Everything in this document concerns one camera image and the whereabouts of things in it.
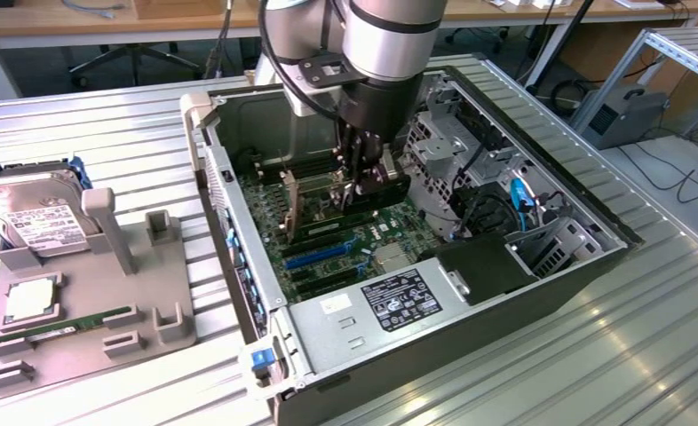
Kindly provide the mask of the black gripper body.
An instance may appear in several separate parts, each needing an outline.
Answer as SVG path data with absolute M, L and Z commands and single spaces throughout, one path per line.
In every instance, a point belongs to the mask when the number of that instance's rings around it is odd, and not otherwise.
M 367 79 L 341 87 L 337 107 L 340 141 L 369 134 L 391 141 L 407 124 L 416 108 L 423 73 L 409 79 L 389 82 Z

